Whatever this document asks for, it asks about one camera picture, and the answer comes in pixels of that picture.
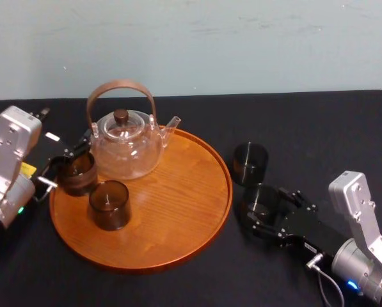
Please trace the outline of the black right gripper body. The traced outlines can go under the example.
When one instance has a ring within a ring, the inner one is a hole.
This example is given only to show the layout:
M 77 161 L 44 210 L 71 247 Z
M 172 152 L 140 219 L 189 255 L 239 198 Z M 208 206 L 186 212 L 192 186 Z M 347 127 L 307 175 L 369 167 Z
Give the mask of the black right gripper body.
M 293 247 L 305 260 L 322 255 L 322 265 L 330 266 L 347 237 L 319 220 L 317 213 L 300 208 L 282 219 L 276 238 L 283 246 Z

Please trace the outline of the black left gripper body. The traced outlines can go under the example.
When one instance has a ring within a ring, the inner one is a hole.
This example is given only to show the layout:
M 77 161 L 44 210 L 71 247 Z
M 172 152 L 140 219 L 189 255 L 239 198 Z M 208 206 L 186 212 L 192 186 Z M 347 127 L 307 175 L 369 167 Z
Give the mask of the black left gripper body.
M 20 166 L 20 173 L 30 179 L 35 187 L 32 199 L 44 199 L 49 194 L 49 190 L 52 189 L 51 185 L 38 179 L 43 177 L 42 172 L 47 167 L 49 160 L 57 156 L 70 157 L 70 150 L 70 146 L 50 132 L 46 132 L 39 137 L 38 143 L 29 152 Z

